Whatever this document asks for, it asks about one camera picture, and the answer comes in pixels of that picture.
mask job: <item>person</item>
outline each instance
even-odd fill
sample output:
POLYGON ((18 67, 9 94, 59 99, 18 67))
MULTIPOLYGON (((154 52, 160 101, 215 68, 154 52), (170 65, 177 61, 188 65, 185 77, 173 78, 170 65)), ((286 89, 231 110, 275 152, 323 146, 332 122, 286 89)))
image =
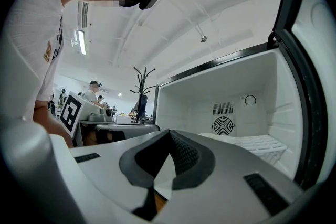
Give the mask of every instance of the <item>person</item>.
POLYGON ((62 89, 62 92, 61 92, 61 95, 59 96, 58 98, 58 107, 62 109, 64 103, 65 103, 65 100, 66 100, 67 96, 65 94, 65 89, 62 89))
POLYGON ((138 111, 138 114, 139 114, 139 118, 142 119, 145 116, 145 109, 146 109, 146 105, 147 105, 147 95, 141 95, 141 103, 140 103, 140 108, 139 108, 139 111, 138 111))
POLYGON ((136 116, 136 112, 134 111, 134 109, 132 109, 131 112, 128 113, 128 116, 136 116))
POLYGON ((90 88, 84 93, 83 98, 103 108, 104 105, 98 102, 96 96, 96 92, 99 92, 99 87, 100 87, 99 83, 96 80, 92 80, 90 82, 90 88))
POLYGON ((56 109, 55 109, 55 97, 54 92, 52 92, 52 95, 50 96, 50 100, 48 102, 48 109, 50 110, 51 114, 54 118, 56 118, 56 109))
POLYGON ((116 112, 117 112, 117 109, 115 108, 116 106, 114 105, 113 106, 113 109, 111 109, 111 111, 112 111, 112 116, 114 116, 115 114, 116 114, 116 112))
POLYGON ((103 101, 103 96, 102 95, 98 96, 98 103, 101 104, 102 101, 103 101))
MULTIPOLYGON (((8 13, 1 39, 16 49, 39 79, 32 92, 29 92, 30 99, 27 100, 25 110, 22 112, 23 117, 41 124, 48 133, 62 136, 68 147, 73 147, 66 130, 48 113, 54 74, 60 55, 64 51, 62 11, 70 1, 16 0, 8 13)), ((82 1, 104 3, 118 1, 121 5, 128 0, 82 1)))

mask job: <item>white ceiling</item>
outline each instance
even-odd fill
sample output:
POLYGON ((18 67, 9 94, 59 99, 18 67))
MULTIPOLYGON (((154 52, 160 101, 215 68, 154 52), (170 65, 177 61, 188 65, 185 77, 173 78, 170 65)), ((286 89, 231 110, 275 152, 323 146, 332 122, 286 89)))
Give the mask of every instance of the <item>white ceiling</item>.
MULTIPOLYGON (((98 80, 134 99, 133 66, 156 68, 146 86, 229 53, 267 41, 280 0, 159 0, 154 7, 100 7, 90 3, 85 31, 87 55, 71 46, 78 29, 78 2, 64 11, 65 55, 59 74, 98 80), (200 43, 201 35, 207 42, 200 43)), ((148 94, 154 99, 154 90, 148 94)))

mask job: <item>fluorescent light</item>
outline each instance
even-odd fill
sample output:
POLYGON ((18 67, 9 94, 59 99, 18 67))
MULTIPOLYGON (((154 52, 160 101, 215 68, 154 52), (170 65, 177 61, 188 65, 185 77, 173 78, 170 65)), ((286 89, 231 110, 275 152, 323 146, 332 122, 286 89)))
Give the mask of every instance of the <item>fluorescent light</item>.
POLYGON ((86 55, 86 50, 85 50, 85 38, 84 38, 84 32, 83 31, 78 31, 78 39, 79 39, 79 45, 80 45, 80 50, 82 54, 86 55))
POLYGON ((77 42, 77 30, 73 31, 73 36, 75 37, 74 42, 77 42))

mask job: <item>fan grille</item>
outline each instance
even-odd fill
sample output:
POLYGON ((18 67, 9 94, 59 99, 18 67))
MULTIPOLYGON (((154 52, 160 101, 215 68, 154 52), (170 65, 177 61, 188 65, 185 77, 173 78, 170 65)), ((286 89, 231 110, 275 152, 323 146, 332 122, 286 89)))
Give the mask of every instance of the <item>fan grille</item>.
POLYGON ((233 127, 234 124, 232 123, 232 120, 230 120, 228 117, 225 116, 218 117, 213 125, 216 134, 219 135, 230 134, 233 130, 233 127))

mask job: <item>fridge vent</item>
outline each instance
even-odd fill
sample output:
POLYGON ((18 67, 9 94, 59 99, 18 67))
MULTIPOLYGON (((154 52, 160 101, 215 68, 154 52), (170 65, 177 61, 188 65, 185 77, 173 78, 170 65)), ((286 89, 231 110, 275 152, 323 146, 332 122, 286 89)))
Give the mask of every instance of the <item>fridge vent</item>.
POLYGON ((231 119, 225 116, 218 117, 213 124, 213 129, 216 134, 219 135, 228 135, 232 132, 234 127, 231 119))
POLYGON ((231 102, 214 104, 212 106, 213 115, 233 114, 233 106, 231 102))

